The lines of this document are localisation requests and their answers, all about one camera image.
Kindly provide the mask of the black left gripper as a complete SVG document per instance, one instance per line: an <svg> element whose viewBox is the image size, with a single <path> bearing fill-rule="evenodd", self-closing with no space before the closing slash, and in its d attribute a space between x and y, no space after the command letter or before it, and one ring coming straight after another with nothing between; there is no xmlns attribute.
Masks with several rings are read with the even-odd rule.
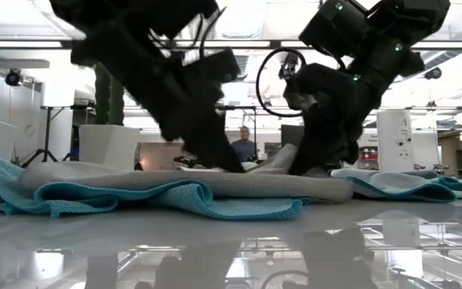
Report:
<svg viewBox="0 0 462 289"><path fill-rule="evenodd" d="M166 141L182 139L183 150L205 165L243 173L225 134L225 116L216 112L220 84L166 58L149 39L136 41L115 22L88 32L72 47L71 62L101 63L158 123Z"/></svg>

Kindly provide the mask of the black table stand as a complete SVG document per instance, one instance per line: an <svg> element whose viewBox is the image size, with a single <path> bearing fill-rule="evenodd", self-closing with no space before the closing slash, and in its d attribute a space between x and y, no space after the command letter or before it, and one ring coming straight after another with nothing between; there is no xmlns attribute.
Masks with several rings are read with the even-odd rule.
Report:
<svg viewBox="0 0 462 289"><path fill-rule="evenodd" d="M47 111L47 122L46 122L46 131L44 146L41 149L37 149L30 158L28 158L24 163L20 165L21 168L26 169L31 165L31 163L39 156L43 156L42 162L48 162L51 159L53 162L58 162L58 159L54 154L49 150L50 147L50 134L51 134L51 122L52 120L64 110L81 110L86 112L88 116L89 111L95 110L94 104L73 104L71 106L41 106L41 109Z"/></svg>

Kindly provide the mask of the long LED light bar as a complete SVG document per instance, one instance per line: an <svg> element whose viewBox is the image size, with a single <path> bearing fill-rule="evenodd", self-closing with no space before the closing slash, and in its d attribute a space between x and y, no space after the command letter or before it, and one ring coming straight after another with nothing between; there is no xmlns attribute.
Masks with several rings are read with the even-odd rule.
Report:
<svg viewBox="0 0 462 289"><path fill-rule="evenodd" d="M82 40L1 40L0 49L71 49L74 44ZM296 40L207 40L205 47L222 48L232 47L244 50L270 50L279 47L309 49L304 43ZM437 41L425 40L411 47L415 51L462 51L462 40L460 41Z"/></svg>

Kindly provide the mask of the brown partition panel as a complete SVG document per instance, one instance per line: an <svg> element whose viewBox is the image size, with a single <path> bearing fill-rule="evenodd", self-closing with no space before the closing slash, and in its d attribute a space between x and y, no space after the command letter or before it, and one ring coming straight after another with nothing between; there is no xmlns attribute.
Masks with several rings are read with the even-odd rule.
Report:
<svg viewBox="0 0 462 289"><path fill-rule="evenodd" d="M172 170L181 155L181 143L141 143L140 163L144 171Z"/></svg>

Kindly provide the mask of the white pillar cabinet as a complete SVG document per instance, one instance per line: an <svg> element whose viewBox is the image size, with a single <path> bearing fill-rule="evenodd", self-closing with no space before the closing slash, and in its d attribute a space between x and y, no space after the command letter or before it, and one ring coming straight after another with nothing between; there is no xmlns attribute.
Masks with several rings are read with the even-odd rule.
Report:
<svg viewBox="0 0 462 289"><path fill-rule="evenodd" d="M406 110L377 113L378 161L381 171L403 172L414 169L411 115Z"/></svg>

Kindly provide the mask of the black computer monitor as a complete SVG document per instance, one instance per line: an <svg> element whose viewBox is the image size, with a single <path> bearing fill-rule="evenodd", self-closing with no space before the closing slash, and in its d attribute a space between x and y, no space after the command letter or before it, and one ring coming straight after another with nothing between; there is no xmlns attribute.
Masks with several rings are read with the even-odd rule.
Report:
<svg viewBox="0 0 462 289"><path fill-rule="evenodd" d="M298 147L304 136L304 127L297 125L283 124L281 126L281 143L282 147L294 145Z"/></svg>

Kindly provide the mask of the grey microfiber towel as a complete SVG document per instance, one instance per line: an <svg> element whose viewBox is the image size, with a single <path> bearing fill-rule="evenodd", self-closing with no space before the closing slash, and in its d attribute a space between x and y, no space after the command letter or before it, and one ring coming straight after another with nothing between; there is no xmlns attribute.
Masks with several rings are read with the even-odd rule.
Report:
<svg viewBox="0 0 462 289"><path fill-rule="evenodd" d="M172 181L200 181L216 197L312 197L319 201L341 203L351 199L353 185L348 180L325 177L317 169L308 176L287 173L297 147L285 145L264 165L245 173L209 169L125 171L87 162L41 163L25 169L18 187L31 191L53 181L113 189L150 189Z"/></svg>

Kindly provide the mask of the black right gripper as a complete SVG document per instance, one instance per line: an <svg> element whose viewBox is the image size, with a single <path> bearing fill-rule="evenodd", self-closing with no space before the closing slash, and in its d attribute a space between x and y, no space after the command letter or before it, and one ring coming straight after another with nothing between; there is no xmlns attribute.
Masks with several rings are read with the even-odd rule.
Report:
<svg viewBox="0 0 462 289"><path fill-rule="evenodd" d="M354 164L359 159L362 122L380 107L390 86L390 62L366 57L336 70L299 60L296 74L285 82L283 97L304 120L304 134L288 174L301 176L338 161Z"/></svg>

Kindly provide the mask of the red storage shelf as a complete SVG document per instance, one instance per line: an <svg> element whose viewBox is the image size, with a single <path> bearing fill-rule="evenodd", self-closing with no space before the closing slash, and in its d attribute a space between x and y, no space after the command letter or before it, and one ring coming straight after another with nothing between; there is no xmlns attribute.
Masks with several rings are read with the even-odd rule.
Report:
<svg viewBox="0 0 462 289"><path fill-rule="evenodd" d="M359 148L359 159L357 166L359 169L378 170L379 151L375 146L366 146Z"/></svg>

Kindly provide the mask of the teal microfiber towel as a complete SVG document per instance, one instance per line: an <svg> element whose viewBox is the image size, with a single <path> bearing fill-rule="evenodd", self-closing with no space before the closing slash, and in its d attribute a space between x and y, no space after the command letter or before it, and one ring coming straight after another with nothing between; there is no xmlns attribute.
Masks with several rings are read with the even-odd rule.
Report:
<svg viewBox="0 0 462 289"><path fill-rule="evenodd" d="M259 197L216 200L224 189L201 181L161 181L151 189L114 189L53 181L32 189L30 196L18 187L24 169L0 159L0 211L6 214L98 214L125 202L143 201L206 217L230 221L272 221L296 218L309 197Z"/></svg>

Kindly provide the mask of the light blue microfiber towel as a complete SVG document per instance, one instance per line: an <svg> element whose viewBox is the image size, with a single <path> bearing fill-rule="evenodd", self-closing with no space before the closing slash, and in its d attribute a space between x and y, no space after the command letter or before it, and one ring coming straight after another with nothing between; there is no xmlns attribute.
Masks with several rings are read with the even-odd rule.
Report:
<svg viewBox="0 0 462 289"><path fill-rule="evenodd" d="M389 172L345 168L333 170L330 175L351 181L356 198L437 203L462 199L462 179L432 170Z"/></svg>

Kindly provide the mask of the person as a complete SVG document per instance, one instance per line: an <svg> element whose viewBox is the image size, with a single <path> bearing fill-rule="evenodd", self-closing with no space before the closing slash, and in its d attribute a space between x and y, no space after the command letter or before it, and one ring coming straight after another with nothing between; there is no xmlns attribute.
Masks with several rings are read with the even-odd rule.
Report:
<svg viewBox="0 0 462 289"><path fill-rule="evenodd" d="M249 136L249 128L242 126L240 128L240 138L231 143L240 162L246 162L249 157L256 155L257 147L255 143L249 139Z"/></svg>

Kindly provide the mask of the light wooden cabinet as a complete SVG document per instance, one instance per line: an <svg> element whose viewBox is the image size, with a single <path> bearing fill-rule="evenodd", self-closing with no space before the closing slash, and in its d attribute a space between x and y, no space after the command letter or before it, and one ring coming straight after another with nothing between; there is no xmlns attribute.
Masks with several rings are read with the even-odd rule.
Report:
<svg viewBox="0 0 462 289"><path fill-rule="evenodd" d="M448 134L439 138L441 147L441 161L448 169L444 173L458 177L462 174L462 136Z"/></svg>

